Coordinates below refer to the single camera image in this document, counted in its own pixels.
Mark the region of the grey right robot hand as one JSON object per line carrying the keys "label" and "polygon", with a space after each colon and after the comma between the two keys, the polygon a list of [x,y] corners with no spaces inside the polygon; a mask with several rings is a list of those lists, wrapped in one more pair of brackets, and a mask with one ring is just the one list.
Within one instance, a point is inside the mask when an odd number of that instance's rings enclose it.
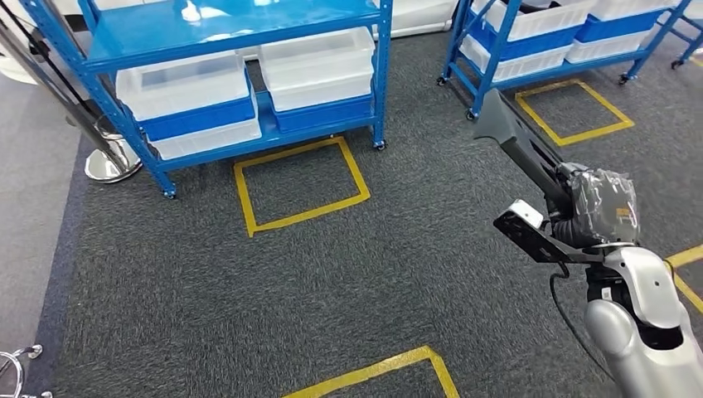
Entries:
{"label": "grey right robot hand", "polygon": [[634,184],[627,173],[561,163],[571,197],[571,216],[552,220],[552,236],[574,248],[634,244],[640,220]]}

